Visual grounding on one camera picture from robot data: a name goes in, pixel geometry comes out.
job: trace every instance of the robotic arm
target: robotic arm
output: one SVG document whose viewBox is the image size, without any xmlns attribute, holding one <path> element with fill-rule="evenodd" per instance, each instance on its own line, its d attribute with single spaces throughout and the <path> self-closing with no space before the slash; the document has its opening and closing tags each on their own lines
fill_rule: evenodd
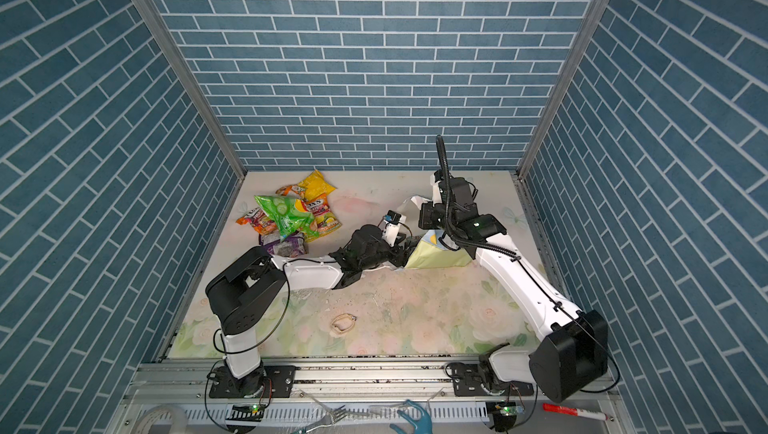
<svg viewBox="0 0 768 434">
<path fill-rule="evenodd" d="M 512 238 L 490 214 L 478 214 L 469 183 L 451 176 L 442 138 L 438 136 L 441 170 L 431 178 L 432 201 L 420 204 L 418 225 L 443 229 L 440 242 L 448 249 L 466 249 L 488 269 L 520 305 L 541 345 L 520 366 L 519 352 L 498 346 L 486 353 L 481 373 L 489 390 L 510 381 L 536 382 L 545 395 L 561 402 L 608 370 L 608 324 L 596 311 L 583 313 L 559 293 L 526 259 L 517 254 Z M 405 266 L 418 239 L 399 233 L 404 219 L 390 211 L 384 231 L 367 224 L 356 230 L 346 246 L 318 259 L 270 256 L 254 247 L 206 287 L 211 309 L 224 333 L 226 365 L 238 389 L 247 396 L 260 388 L 264 367 L 254 345 L 255 325 L 277 294 L 288 284 L 296 289 L 342 289 L 362 272 L 389 263 Z M 252 279 L 249 285 L 246 280 Z"/>
</svg>

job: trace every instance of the aluminum corner post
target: aluminum corner post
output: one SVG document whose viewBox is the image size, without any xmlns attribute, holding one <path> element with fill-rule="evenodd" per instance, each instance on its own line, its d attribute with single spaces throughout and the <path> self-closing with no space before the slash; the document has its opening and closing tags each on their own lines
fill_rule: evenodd
<svg viewBox="0 0 768 434">
<path fill-rule="evenodd" d="M 609 0 L 592 0 L 587 8 L 587 13 L 584 15 L 584 20 L 581 22 L 581 28 L 576 34 L 571 50 L 568 52 L 568 56 L 565 58 L 562 70 L 558 76 L 557 83 L 554 84 L 554 89 L 547 99 L 547 103 L 544 105 L 542 117 L 539 119 L 536 127 L 534 128 L 531 142 L 528 143 L 528 148 L 523 154 L 523 158 L 520 161 L 520 167 L 517 174 L 518 179 L 524 180 L 528 175 L 528 171 L 533 167 L 533 161 L 536 158 L 538 150 L 542 147 L 544 138 L 547 136 L 549 127 L 554 121 L 554 117 L 558 115 L 558 109 L 560 108 L 565 93 L 568 91 L 568 87 L 571 85 L 571 81 L 576 74 L 581 59 L 584 57 L 584 53 L 587 51 L 589 41 L 592 39 L 594 32 L 598 29 L 600 19 L 605 12 L 605 7 L 608 6 Z"/>
<path fill-rule="evenodd" d="M 173 36 L 170 34 L 168 27 L 163 21 L 163 17 L 160 15 L 158 7 L 152 0 L 131 1 L 134 3 L 136 10 L 144 20 L 144 23 L 147 25 L 152 37 L 158 43 L 168 64 L 170 64 L 170 67 L 178 76 L 184 91 L 190 96 L 200 117 L 203 118 L 205 125 L 208 126 L 208 129 L 213 134 L 216 144 L 218 144 L 219 148 L 224 153 L 227 162 L 232 166 L 237 178 L 240 180 L 244 179 L 246 168 L 240 161 L 240 157 L 237 155 L 234 146 L 226 137 L 224 129 L 222 129 L 218 119 L 216 119 L 216 114 L 214 113 L 213 108 L 211 108 L 205 94 L 202 89 L 200 89 L 200 84 L 197 83 L 197 79 L 195 79 L 194 74 L 192 74 L 187 62 L 184 60 L 184 55 L 181 54 L 181 50 L 176 44 L 176 40 L 174 40 Z"/>
</svg>

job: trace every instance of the snack bag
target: snack bag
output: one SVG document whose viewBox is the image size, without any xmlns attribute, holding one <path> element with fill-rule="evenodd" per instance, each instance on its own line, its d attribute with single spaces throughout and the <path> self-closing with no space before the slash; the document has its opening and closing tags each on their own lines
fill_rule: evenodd
<svg viewBox="0 0 768 434">
<path fill-rule="evenodd" d="M 315 216 L 317 232 L 320 233 L 320 237 L 330 234 L 341 227 L 341 222 L 331 212 L 331 208 L 328 205 L 328 194 L 320 194 L 316 199 L 306 203 L 306 206 L 312 212 L 312 215 Z"/>
<path fill-rule="evenodd" d="M 254 196 L 264 213 L 277 224 L 280 237 L 284 239 L 299 230 L 309 239 L 320 236 L 312 212 L 302 199 L 278 196 Z"/>
<path fill-rule="evenodd" d="M 241 226 L 250 224 L 262 236 L 277 230 L 275 221 L 267 217 L 260 207 L 249 210 L 246 215 L 239 218 L 236 222 Z"/>
<path fill-rule="evenodd" d="M 264 246 L 266 251 L 273 256 L 298 257 L 306 254 L 304 247 L 304 234 L 293 233 L 284 239 L 280 238 L 280 233 L 275 232 L 259 238 L 259 245 Z"/>
<path fill-rule="evenodd" d="M 304 199 L 304 191 L 306 189 L 301 186 L 282 186 L 275 191 L 278 196 L 288 196 L 297 199 Z"/>
<path fill-rule="evenodd" d="M 319 170 L 315 169 L 310 175 L 297 184 L 299 187 L 303 187 L 305 199 L 317 199 L 321 194 L 328 194 L 336 190 L 336 188 L 326 182 L 325 177 L 322 176 Z"/>
</svg>

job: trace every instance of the red marker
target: red marker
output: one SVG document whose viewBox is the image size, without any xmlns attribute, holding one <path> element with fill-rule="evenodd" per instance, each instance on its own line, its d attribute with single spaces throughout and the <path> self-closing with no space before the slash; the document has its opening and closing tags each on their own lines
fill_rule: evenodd
<svg viewBox="0 0 768 434">
<path fill-rule="evenodd" d="M 612 421 L 614 418 L 610 417 L 605 412 L 595 412 L 583 409 L 574 409 L 572 407 L 555 406 L 554 404 L 544 403 L 544 410 L 550 412 L 560 412 L 561 414 L 568 414 L 569 416 L 586 417 L 588 419 L 596 419 L 599 421 Z"/>
</svg>

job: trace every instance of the blue brick wall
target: blue brick wall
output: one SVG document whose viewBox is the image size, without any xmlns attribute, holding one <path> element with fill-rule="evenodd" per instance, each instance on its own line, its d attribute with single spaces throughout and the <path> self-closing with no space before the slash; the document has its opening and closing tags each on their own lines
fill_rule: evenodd
<svg viewBox="0 0 768 434">
<path fill-rule="evenodd" d="M 768 0 L 610 0 L 529 178 L 642 432 L 768 432 Z"/>
<path fill-rule="evenodd" d="M 129 0 L 0 0 L 0 432 L 91 432 L 235 179 Z"/>
<path fill-rule="evenodd" d="M 590 0 L 155 0 L 250 170 L 514 169 Z"/>
</svg>

